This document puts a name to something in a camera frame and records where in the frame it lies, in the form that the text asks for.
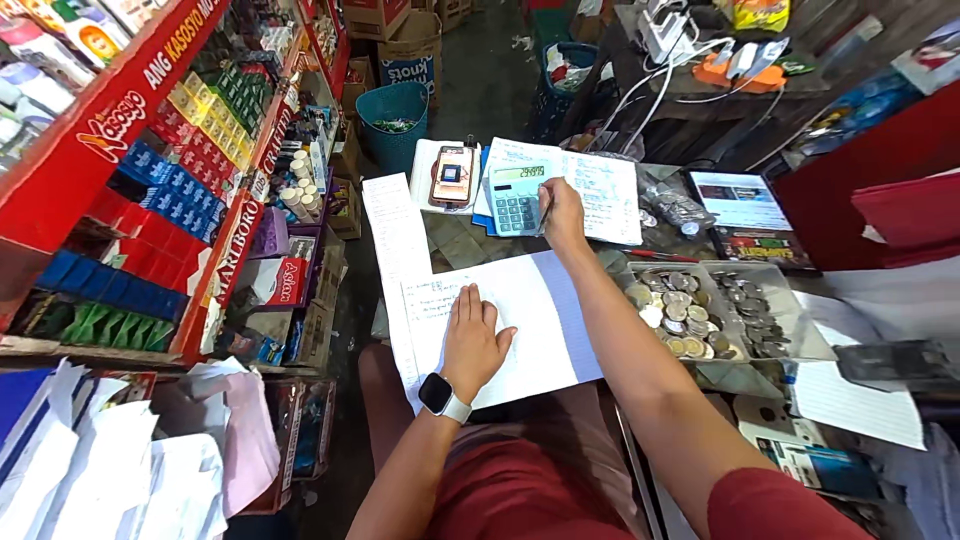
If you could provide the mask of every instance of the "pen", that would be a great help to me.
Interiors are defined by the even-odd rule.
[[[546,225],[546,216],[550,213],[550,210],[553,209],[553,193],[550,193],[550,201],[546,204],[546,209],[543,211],[543,215],[540,217],[540,225],[537,227],[537,236],[543,236],[543,227]]]
[[[661,253],[650,250],[620,250],[627,255],[636,255],[637,257],[659,258],[661,260],[675,260],[677,262],[700,262],[698,258],[684,257],[672,253]]]

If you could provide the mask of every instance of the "blue basket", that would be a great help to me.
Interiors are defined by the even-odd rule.
[[[591,67],[596,61],[599,48],[596,45],[576,42],[554,43],[557,50],[575,67]],[[537,144],[554,144],[554,133],[564,122],[567,110],[573,104],[577,92],[563,90],[553,86],[550,81],[550,72],[546,68],[546,52],[554,44],[543,47],[540,55],[540,82],[537,84],[537,93],[530,109],[530,120],[527,122],[527,140]],[[595,95],[594,100],[603,100],[611,95]]]
[[[357,98],[357,114],[373,156],[384,174],[407,173],[414,165],[417,141],[426,136],[426,110],[430,96],[426,86],[416,81],[381,86]],[[377,120],[416,120],[414,127],[398,134],[373,125]]]

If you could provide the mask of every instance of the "teal laundry basket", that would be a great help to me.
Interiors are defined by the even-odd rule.
[[[384,174],[407,173],[414,165],[417,141],[426,136],[426,109],[430,96],[426,86],[416,81],[381,86],[357,98],[357,115],[373,156]],[[377,120],[410,118],[414,127],[398,134],[373,125]]]

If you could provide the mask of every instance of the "red shirt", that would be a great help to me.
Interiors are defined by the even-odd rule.
[[[872,540],[787,475],[739,469],[710,492],[711,540]],[[465,454],[437,490],[427,538],[439,540],[630,540],[606,496],[539,446],[515,439]]]

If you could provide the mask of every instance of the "black watch face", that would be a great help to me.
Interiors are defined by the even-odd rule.
[[[451,395],[453,395],[453,387],[436,373],[426,376],[419,392],[423,406],[434,414],[440,414],[444,410]]]

